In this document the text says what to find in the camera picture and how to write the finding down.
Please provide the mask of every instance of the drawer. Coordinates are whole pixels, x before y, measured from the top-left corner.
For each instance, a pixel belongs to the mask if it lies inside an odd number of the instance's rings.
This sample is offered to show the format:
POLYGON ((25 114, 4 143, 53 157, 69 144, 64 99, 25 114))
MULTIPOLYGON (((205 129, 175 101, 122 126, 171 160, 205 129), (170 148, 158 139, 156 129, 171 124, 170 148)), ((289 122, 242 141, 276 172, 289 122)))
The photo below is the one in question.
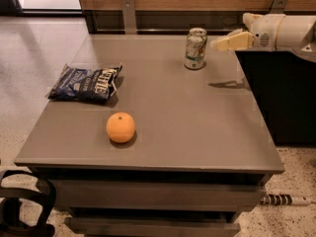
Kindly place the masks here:
POLYGON ((116 213, 115 216, 69 217, 65 219, 65 224, 77 234, 95 237, 230 237, 240 231, 238 224, 226 223, 222 213, 205 213, 203 218, 198 219, 188 213, 138 211, 135 214, 125 214, 123 211, 121 215, 116 213))
POLYGON ((56 206, 250 211, 265 192, 257 186, 108 181, 52 181, 56 206))

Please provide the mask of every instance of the soda can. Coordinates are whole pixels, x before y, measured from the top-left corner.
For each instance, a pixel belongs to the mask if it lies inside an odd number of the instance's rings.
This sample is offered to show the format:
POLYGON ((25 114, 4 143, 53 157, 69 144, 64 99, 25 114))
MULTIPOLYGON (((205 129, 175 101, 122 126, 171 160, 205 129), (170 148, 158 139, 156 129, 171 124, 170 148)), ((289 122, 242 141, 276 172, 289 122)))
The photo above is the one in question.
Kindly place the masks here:
POLYGON ((190 69, 200 69, 204 66, 204 56, 207 43, 207 31, 203 28, 190 29, 187 36, 185 66, 190 69))

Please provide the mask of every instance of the can top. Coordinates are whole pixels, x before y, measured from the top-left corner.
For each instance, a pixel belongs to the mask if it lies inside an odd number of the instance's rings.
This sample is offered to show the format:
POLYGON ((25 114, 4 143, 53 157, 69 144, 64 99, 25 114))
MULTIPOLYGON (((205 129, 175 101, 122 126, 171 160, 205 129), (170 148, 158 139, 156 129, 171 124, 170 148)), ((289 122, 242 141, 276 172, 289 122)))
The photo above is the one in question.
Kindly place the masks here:
POLYGON ((192 36, 202 37, 207 35, 207 31, 203 28, 192 28, 190 29, 190 34, 192 36))

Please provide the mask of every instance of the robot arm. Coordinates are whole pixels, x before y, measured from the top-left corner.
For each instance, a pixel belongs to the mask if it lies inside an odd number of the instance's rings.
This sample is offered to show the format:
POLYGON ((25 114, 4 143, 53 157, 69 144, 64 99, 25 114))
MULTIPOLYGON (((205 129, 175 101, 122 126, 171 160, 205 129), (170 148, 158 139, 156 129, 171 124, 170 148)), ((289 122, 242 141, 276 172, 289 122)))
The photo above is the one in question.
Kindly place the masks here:
POLYGON ((290 51, 316 62, 316 16, 245 13, 249 31, 236 30, 210 43, 215 50, 290 51))

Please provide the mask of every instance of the metal bracket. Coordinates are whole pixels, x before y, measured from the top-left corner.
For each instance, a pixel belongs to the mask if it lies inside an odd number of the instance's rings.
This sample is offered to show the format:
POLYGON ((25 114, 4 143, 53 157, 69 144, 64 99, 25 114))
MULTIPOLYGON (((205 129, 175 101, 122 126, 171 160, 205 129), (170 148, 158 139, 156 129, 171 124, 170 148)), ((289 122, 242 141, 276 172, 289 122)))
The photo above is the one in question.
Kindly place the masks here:
POLYGON ((137 35, 134 0, 121 0, 122 17, 126 35, 137 35))
POLYGON ((271 6, 271 14, 283 14, 285 6, 288 0, 274 0, 273 5, 271 6))

